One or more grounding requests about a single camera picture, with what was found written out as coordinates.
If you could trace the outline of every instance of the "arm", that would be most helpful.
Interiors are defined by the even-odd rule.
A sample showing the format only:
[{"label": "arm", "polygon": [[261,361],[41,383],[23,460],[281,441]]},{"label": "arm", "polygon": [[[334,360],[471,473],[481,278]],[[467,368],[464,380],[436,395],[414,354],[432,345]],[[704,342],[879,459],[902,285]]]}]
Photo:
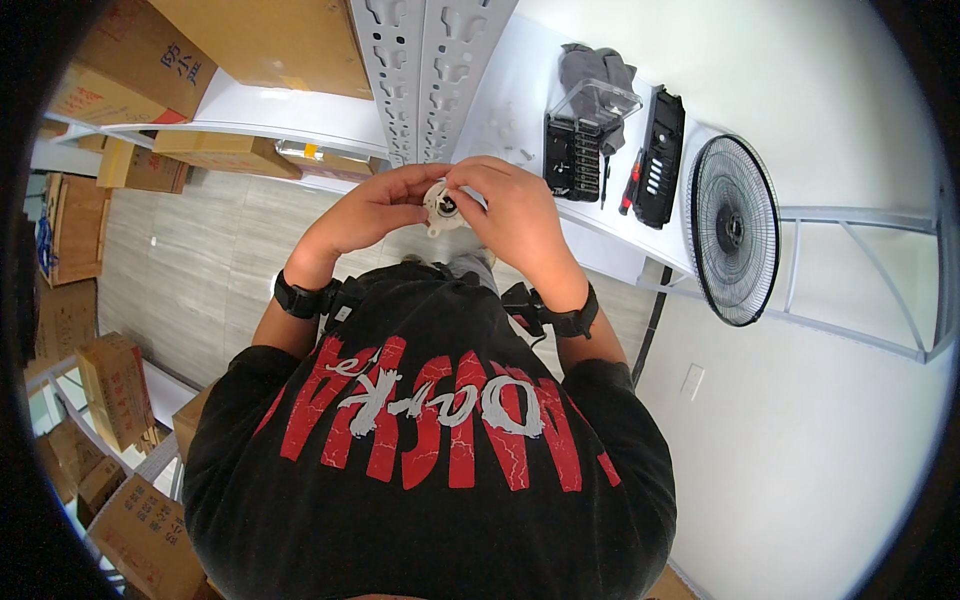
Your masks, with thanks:
[{"label": "arm", "polygon": [[[393,231],[424,223],[423,194],[446,175],[446,164],[414,164],[364,181],[303,234],[283,267],[287,283],[319,290],[333,278],[337,259],[368,248]],[[253,334],[253,346],[271,346],[302,359],[317,343],[318,319],[298,319],[270,300]]]},{"label": "arm", "polygon": [[[556,201],[543,179],[499,158],[474,156],[450,169],[446,182],[450,197],[481,241],[537,288],[547,308],[566,312],[584,307],[587,275],[566,245]],[[479,192],[487,208],[457,189],[463,186]],[[558,337],[557,352],[564,373],[591,358],[627,362],[602,308],[589,340]]]}]

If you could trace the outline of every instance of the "small white plastic part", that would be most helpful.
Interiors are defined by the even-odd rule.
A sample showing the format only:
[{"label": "small white plastic part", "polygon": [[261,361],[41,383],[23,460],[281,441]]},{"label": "small white plastic part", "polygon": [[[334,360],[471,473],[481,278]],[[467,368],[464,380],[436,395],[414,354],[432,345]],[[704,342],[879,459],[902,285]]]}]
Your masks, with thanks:
[{"label": "small white plastic part", "polygon": [[438,181],[423,195],[423,206],[429,213],[427,218],[427,237],[437,237],[445,229],[456,229],[465,224],[456,204],[446,194],[445,182]]}]

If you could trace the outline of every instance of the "light switch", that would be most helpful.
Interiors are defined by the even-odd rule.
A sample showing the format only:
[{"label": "light switch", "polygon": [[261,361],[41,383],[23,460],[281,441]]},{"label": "light switch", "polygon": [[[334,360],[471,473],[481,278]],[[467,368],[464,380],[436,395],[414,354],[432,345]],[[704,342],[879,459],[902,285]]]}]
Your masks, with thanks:
[{"label": "light switch", "polygon": [[690,364],[686,371],[686,379],[680,388],[680,399],[691,401],[700,389],[700,382],[704,379],[704,368],[700,365]]}]

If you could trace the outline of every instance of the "tiled floor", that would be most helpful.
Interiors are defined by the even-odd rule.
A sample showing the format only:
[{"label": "tiled floor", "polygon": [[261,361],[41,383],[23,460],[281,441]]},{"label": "tiled floor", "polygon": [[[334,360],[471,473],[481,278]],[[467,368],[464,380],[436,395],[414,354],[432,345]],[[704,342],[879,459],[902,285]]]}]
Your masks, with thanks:
[{"label": "tiled floor", "polygon": [[[99,279],[101,332],[130,336],[168,372],[198,388],[209,384],[250,343],[273,276],[337,199],[294,183],[203,169],[194,170],[182,195],[114,190]],[[468,228],[437,240],[421,226],[404,228],[344,256],[334,275],[358,276],[409,252],[446,260],[479,245]],[[493,271],[501,292],[523,279],[502,261]],[[633,362],[654,294],[589,276]],[[536,352],[559,377],[552,338]]]}]

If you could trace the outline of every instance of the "fan guard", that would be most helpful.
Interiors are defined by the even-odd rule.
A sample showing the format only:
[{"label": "fan guard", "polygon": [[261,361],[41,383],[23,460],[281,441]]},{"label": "fan guard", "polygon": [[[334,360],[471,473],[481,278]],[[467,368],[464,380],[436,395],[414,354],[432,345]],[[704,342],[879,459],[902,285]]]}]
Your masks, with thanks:
[{"label": "fan guard", "polygon": [[759,319],[780,264],[777,195],[753,147],[713,137],[694,159],[686,228],[700,289],[713,312],[736,327]]}]

